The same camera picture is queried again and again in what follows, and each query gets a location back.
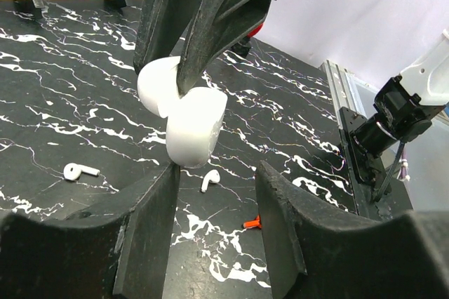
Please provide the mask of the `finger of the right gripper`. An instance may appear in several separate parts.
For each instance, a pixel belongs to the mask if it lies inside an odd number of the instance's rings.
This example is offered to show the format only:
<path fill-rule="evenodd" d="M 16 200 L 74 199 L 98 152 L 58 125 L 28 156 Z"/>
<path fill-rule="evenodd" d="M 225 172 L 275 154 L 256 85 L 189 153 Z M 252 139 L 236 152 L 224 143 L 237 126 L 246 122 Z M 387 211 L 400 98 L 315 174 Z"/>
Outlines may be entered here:
<path fill-rule="evenodd" d="M 199 7 L 199 0 L 143 0 L 135 42 L 136 73 L 153 60 L 168 57 Z"/>
<path fill-rule="evenodd" d="M 180 94 L 189 91 L 222 52 L 264 22 L 273 0 L 200 0 L 177 68 Z"/>

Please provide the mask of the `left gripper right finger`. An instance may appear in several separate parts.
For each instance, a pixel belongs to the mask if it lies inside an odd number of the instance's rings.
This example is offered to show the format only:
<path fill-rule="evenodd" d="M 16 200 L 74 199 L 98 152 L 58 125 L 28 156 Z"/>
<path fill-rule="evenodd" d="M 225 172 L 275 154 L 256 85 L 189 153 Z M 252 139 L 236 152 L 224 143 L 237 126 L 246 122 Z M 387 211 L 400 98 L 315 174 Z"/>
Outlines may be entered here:
<path fill-rule="evenodd" d="M 295 186 L 267 162 L 255 173 L 274 298 L 447 298 L 448 213 L 355 215 Z"/>

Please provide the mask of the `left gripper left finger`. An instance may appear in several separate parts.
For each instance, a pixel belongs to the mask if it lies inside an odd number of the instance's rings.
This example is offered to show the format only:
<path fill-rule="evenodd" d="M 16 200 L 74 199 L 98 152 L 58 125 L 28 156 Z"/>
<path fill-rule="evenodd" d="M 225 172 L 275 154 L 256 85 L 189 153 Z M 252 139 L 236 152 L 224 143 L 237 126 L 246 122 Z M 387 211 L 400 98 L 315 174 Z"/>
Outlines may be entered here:
<path fill-rule="evenodd" d="M 63 220 L 1 217 L 2 298 L 161 298 L 180 167 Z"/>

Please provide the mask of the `white earbud charging case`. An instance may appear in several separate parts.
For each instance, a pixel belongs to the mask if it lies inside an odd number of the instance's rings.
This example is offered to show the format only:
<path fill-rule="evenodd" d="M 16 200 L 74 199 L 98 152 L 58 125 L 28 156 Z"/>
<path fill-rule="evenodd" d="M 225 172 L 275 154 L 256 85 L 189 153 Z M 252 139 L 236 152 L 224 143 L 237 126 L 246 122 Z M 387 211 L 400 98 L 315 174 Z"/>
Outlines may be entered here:
<path fill-rule="evenodd" d="M 166 151 L 171 161 L 199 168 L 210 159 L 224 119 L 227 95 L 194 87 L 184 95 L 177 88 L 179 56 L 159 58 L 138 74 L 138 97 L 152 114 L 166 119 Z"/>

